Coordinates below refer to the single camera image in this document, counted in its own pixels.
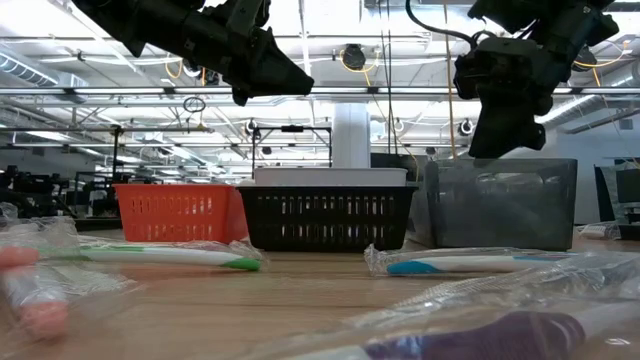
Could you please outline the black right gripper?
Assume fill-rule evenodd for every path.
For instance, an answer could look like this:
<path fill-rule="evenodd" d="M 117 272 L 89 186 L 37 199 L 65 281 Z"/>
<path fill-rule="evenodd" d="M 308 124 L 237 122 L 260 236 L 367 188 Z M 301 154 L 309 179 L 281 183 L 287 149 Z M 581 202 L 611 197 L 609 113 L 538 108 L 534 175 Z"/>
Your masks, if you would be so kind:
<path fill-rule="evenodd" d="M 535 115 L 546 114 L 553 104 L 551 90 L 536 83 L 534 62 L 540 55 L 532 40 L 489 37 L 455 62 L 453 84 L 461 99 L 480 98 L 480 90 L 522 91 Z M 541 150 L 545 129 L 524 108 L 483 107 L 469 155 L 497 159 L 514 149 Z"/>

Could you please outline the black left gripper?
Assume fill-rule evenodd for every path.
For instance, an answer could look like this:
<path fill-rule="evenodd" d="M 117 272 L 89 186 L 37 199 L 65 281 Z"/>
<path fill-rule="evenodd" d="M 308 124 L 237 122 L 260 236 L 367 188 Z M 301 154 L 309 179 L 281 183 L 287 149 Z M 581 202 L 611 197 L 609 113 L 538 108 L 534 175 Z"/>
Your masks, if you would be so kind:
<path fill-rule="evenodd" d="M 271 0 L 168 0 L 177 8 L 180 56 L 219 73 L 244 105 L 257 96 L 309 95 L 314 79 L 277 46 L 269 19 Z"/>

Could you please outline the blue white toothbrush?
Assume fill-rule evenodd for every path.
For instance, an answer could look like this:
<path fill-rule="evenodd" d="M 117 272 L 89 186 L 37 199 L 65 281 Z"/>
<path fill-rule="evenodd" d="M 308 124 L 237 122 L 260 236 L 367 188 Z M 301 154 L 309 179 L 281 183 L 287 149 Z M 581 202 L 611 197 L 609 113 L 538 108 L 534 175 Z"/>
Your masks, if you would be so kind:
<path fill-rule="evenodd" d="M 421 276 L 448 273 L 510 273 L 544 267 L 575 256 L 513 247 L 475 247 L 419 251 L 380 251 L 370 245 L 364 251 L 369 271 L 375 276 Z"/>

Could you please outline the purple white toothbrush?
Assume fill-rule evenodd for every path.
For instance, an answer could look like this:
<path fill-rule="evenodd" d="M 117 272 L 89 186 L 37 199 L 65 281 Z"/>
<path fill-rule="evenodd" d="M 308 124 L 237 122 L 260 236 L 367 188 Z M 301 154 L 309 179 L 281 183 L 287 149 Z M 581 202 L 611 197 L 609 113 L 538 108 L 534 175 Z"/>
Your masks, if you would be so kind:
<path fill-rule="evenodd" d="M 640 252 L 444 283 L 334 328 L 207 360 L 640 360 Z"/>

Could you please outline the orange white toothbrush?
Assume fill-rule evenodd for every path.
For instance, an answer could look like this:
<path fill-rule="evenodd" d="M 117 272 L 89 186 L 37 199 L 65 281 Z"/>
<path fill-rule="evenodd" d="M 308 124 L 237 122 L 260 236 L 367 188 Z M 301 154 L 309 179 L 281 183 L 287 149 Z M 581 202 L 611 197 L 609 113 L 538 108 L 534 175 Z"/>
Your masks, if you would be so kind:
<path fill-rule="evenodd" d="M 0 344 L 92 331 L 125 308 L 139 284 L 81 246 L 69 217 L 0 217 Z"/>

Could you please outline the grey translucent plastic bin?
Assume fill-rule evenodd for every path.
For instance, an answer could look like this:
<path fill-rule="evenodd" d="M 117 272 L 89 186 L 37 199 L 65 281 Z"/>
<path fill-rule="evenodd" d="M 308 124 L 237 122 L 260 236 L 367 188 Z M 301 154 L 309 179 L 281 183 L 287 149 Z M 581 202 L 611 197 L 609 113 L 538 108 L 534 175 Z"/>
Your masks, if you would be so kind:
<path fill-rule="evenodd" d="M 429 249 L 572 247 L 575 159 L 428 162 L 414 193 L 407 237 Z"/>

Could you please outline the white square pillar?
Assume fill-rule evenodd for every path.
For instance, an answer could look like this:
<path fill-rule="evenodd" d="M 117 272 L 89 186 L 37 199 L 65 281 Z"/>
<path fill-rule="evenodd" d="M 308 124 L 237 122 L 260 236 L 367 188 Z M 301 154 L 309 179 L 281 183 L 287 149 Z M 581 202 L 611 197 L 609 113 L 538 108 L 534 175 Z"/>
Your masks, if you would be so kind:
<path fill-rule="evenodd" d="M 334 106 L 332 139 L 334 167 L 370 167 L 370 115 L 364 103 Z"/>

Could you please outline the white plastic basket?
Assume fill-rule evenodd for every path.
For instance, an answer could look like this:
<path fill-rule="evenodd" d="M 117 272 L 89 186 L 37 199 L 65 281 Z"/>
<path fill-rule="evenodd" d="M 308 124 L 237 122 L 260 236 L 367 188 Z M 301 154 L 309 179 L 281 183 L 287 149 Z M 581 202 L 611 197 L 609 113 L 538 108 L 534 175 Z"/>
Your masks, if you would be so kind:
<path fill-rule="evenodd" d="M 408 171 L 402 168 L 284 168 L 255 170 L 258 186 L 405 186 Z"/>

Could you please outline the black plastic basket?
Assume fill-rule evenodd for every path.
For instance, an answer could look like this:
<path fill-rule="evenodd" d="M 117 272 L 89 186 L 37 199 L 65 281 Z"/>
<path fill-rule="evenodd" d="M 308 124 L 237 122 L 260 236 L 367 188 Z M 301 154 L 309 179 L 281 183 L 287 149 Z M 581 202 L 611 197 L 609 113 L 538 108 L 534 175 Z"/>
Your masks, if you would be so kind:
<path fill-rule="evenodd" d="M 275 252 L 361 253 L 403 246 L 416 189 L 266 187 L 239 189 L 256 248 Z"/>

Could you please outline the long ceiling light bar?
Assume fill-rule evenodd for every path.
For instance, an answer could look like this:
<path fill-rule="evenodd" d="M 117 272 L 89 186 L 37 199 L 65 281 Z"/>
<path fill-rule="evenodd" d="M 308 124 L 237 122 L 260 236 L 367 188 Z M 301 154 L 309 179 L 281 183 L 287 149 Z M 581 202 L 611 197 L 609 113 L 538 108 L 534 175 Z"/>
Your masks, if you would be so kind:
<path fill-rule="evenodd" d="M 0 88 L 0 96 L 20 95 L 230 95 L 231 87 L 123 87 L 123 88 Z M 312 88 L 307 95 L 382 95 L 388 94 L 382 87 L 328 87 Z M 456 95 L 455 89 L 448 87 L 392 87 L 390 93 L 396 95 Z M 569 95 L 640 95 L 640 87 L 561 87 L 553 92 L 557 96 Z"/>

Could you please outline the dark monitor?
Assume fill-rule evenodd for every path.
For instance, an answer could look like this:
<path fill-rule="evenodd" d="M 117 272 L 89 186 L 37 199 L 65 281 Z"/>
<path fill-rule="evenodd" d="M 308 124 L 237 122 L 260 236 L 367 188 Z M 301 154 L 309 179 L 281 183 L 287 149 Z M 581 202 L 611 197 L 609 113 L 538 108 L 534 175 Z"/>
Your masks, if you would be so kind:
<path fill-rule="evenodd" d="M 615 159 L 594 175 L 600 220 L 640 226 L 640 159 Z"/>

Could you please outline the orange plastic basket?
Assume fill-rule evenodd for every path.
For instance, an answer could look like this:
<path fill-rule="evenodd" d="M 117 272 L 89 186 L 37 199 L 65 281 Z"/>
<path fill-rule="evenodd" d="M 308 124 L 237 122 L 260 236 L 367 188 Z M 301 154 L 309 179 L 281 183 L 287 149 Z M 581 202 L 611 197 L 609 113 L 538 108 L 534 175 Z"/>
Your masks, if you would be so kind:
<path fill-rule="evenodd" d="M 248 237 L 242 198 L 234 186 L 119 184 L 115 190 L 129 242 L 229 244 Z"/>

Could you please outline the dark background workstation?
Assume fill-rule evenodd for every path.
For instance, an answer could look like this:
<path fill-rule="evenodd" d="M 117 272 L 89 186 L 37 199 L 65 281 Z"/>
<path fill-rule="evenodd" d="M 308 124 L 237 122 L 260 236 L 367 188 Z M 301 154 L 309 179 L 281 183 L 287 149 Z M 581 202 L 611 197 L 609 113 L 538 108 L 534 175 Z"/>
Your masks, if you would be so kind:
<path fill-rule="evenodd" d="M 112 182 L 95 172 L 77 172 L 67 179 L 9 165 L 0 168 L 0 202 L 15 205 L 19 218 L 71 217 L 79 232 L 123 228 Z"/>

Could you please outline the black metal frame stand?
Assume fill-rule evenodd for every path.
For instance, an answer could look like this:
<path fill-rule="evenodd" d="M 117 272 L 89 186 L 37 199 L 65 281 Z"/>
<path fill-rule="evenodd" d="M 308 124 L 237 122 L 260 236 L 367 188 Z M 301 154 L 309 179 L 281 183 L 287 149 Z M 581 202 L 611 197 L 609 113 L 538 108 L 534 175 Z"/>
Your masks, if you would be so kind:
<path fill-rule="evenodd" d="M 273 144 L 265 144 L 264 141 L 272 132 L 297 134 L 310 131 L 315 135 L 321 143 L 328 148 L 328 165 L 333 166 L 333 131 L 330 127 L 304 126 L 304 125 L 282 125 L 282 126 L 263 126 L 254 125 L 251 130 L 251 170 L 256 168 L 256 151 L 264 145 L 273 147 Z"/>

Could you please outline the silver ventilation duct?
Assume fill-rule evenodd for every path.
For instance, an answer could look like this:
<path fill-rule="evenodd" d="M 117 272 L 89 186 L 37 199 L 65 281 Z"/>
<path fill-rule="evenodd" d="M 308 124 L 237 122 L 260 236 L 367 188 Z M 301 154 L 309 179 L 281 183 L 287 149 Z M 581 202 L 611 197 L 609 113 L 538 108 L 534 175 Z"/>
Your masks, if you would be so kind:
<path fill-rule="evenodd" d="M 640 96 L 640 59 L 615 70 L 602 87 L 574 88 L 570 99 L 555 105 L 546 115 L 536 118 L 545 126 L 556 126 L 570 121 L 574 114 L 589 114 L 604 107 L 604 100 L 613 96 Z"/>
<path fill-rule="evenodd" d="M 0 48 L 0 74 L 13 76 L 35 87 L 88 87 L 89 83 L 76 74 L 57 71 L 11 51 Z"/>

